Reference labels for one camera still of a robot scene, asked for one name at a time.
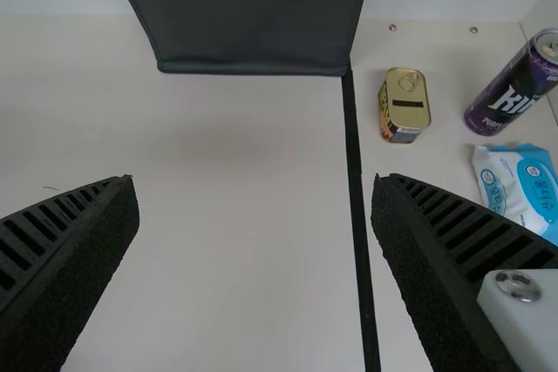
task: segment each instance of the label on can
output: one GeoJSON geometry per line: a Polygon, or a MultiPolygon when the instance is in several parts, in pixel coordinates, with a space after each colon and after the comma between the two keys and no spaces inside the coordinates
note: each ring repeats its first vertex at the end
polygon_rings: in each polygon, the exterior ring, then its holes
{"type": "Polygon", "coordinates": [[[393,124],[390,118],[390,109],[387,98],[387,84],[384,83],[378,94],[380,131],[386,141],[391,143],[412,143],[421,133],[421,130],[401,128],[393,124]]]}
{"type": "Polygon", "coordinates": [[[558,85],[558,65],[535,48],[537,36],[512,58],[467,108],[465,122],[481,135],[495,135],[558,85]]]}

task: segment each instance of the black fabric bag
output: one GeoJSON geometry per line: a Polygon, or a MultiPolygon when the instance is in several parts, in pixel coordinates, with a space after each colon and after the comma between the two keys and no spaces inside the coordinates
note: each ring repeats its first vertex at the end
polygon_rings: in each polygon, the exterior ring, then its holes
{"type": "Polygon", "coordinates": [[[172,73],[342,76],[363,0],[129,0],[172,73]]]}

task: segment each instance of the can lid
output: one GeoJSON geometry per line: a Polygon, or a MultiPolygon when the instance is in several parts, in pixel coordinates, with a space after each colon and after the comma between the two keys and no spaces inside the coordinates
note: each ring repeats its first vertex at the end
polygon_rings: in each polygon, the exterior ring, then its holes
{"type": "Polygon", "coordinates": [[[430,124],[425,76],[413,69],[393,67],[385,75],[390,119],[401,128],[423,130],[430,124]]]}
{"type": "Polygon", "coordinates": [[[552,64],[558,64],[558,30],[546,29],[534,36],[534,47],[541,57],[552,64]]]}

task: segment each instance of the canned food tin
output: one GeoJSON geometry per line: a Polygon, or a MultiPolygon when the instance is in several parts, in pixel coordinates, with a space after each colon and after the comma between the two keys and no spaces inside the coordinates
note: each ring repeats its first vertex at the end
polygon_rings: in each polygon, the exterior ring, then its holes
{"type": "Polygon", "coordinates": [[[391,143],[412,143],[430,124],[425,76],[413,69],[393,67],[378,94],[380,131],[391,143]]]}

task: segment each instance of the gold tin lid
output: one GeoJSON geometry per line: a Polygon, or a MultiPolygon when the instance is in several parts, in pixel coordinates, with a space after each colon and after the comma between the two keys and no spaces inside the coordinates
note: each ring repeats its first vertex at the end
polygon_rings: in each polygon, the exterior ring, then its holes
{"type": "Polygon", "coordinates": [[[413,69],[393,67],[385,75],[390,119],[397,127],[424,130],[430,124],[425,76],[413,69]]]}

